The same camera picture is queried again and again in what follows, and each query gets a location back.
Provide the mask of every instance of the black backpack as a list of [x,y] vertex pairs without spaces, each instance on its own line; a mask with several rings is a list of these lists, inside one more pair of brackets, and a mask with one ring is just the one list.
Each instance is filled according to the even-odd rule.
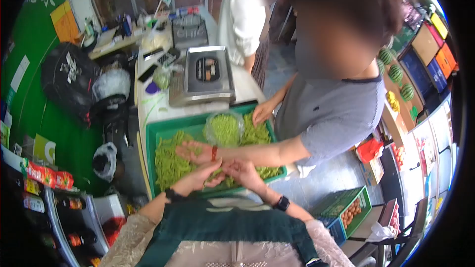
[[41,64],[41,87],[48,100],[91,126],[92,85],[101,68],[72,43],[60,43]]

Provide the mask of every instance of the floor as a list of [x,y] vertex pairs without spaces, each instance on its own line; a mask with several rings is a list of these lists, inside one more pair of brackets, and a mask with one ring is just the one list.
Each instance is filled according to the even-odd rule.
[[[295,73],[294,45],[271,46],[269,66],[266,72],[264,94],[270,98]],[[118,188],[120,192],[129,192],[133,196],[146,194],[142,170],[138,158],[136,132],[138,119],[132,115],[129,121],[129,132],[132,148],[127,148],[123,141],[118,143],[126,167],[126,177]],[[318,165],[306,178],[291,175],[287,180],[279,180],[270,187],[286,195],[289,199],[311,210],[325,195],[330,192],[353,189],[365,185],[360,169],[360,162],[353,152],[345,152],[325,163]],[[379,186],[368,187],[371,204],[382,204],[383,196]],[[259,201],[254,194],[249,198]]]

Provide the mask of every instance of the black smartwatch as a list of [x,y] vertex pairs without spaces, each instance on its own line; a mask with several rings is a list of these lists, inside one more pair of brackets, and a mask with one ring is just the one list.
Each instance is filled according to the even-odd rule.
[[173,189],[166,189],[165,197],[167,197],[167,199],[170,200],[171,203],[181,202],[188,199],[187,197],[182,196],[179,193],[176,193]]
[[277,202],[276,205],[274,205],[274,209],[278,209],[280,211],[286,211],[287,208],[289,208],[290,201],[287,197],[283,196],[280,197],[279,202]]

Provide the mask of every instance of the watermelon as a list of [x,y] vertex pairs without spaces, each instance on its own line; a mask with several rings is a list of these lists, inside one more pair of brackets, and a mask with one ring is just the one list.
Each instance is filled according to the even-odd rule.
[[414,87],[410,84],[404,84],[401,88],[401,97],[404,101],[409,101],[414,97]]
[[384,74],[384,71],[386,70],[386,66],[384,65],[383,61],[381,59],[376,59],[376,63],[378,64],[378,68],[380,69],[380,75]]
[[393,64],[389,68],[389,77],[395,83],[399,83],[402,80],[402,69],[399,65]]
[[389,65],[392,61],[391,51],[388,49],[381,49],[379,53],[379,58],[383,61],[384,64]]

